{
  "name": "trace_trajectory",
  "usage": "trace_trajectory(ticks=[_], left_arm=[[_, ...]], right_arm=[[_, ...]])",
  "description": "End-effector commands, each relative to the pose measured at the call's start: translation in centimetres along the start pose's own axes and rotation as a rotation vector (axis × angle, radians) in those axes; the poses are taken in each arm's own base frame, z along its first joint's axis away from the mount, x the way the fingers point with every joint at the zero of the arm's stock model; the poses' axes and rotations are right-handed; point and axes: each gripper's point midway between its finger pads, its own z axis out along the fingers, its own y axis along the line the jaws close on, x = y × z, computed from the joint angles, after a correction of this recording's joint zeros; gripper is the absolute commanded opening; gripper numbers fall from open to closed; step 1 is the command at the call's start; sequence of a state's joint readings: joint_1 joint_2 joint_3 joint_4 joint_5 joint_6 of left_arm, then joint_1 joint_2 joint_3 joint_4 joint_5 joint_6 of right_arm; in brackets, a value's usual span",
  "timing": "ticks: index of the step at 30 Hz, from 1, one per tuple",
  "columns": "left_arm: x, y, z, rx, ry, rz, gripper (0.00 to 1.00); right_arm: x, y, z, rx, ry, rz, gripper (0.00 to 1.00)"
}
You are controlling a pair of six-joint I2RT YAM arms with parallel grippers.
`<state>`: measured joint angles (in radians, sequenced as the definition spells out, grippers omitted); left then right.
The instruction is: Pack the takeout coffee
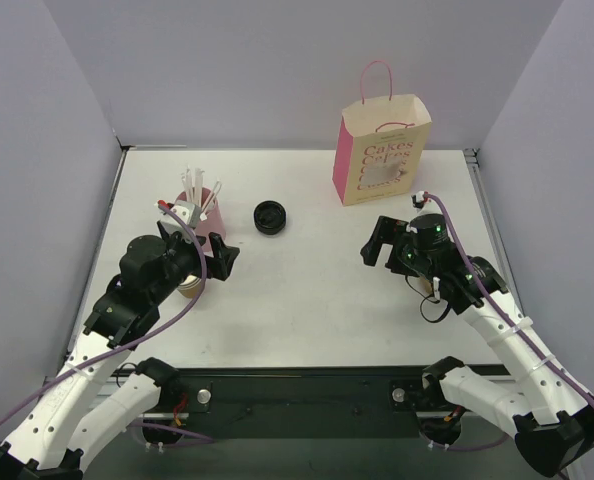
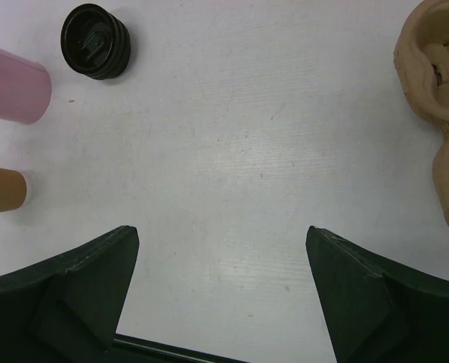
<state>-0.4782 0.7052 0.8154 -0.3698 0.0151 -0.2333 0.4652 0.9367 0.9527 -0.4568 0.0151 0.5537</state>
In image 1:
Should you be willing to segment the pink and cream paper bag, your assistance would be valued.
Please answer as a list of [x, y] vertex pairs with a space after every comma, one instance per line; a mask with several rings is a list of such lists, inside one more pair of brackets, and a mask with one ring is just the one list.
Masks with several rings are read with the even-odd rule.
[[[370, 96], [364, 75], [376, 65], [386, 68], [388, 90]], [[408, 192], [432, 125], [418, 96], [394, 92], [387, 62], [372, 61], [362, 74], [360, 98], [341, 112], [332, 170], [332, 182], [344, 206]]]

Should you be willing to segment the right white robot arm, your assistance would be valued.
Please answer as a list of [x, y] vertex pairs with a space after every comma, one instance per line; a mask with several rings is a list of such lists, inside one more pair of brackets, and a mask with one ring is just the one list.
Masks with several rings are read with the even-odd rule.
[[476, 413], [511, 437], [533, 470], [555, 477], [594, 448], [594, 395], [546, 347], [492, 264], [463, 254], [449, 227], [438, 213], [409, 222], [381, 216], [360, 255], [373, 266], [391, 246], [387, 269], [428, 282], [432, 299], [480, 335], [516, 385], [507, 390], [448, 356], [424, 369], [423, 401]]

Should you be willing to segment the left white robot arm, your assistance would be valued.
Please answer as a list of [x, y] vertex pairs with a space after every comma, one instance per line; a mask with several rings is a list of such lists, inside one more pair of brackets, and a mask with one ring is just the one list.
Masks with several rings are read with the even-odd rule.
[[80, 479], [92, 459], [153, 407], [172, 409], [181, 393], [177, 369], [156, 358], [140, 362], [97, 407], [115, 370], [148, 336], [160, 305], [190, 276], [225, 281], [240, 250], [217, 233], [204, 238], [175, 226], [133, 239], [119, 272], [94, 304], [58, 376], [33, 395], [36, 405], [0, 442], [0, 479]]

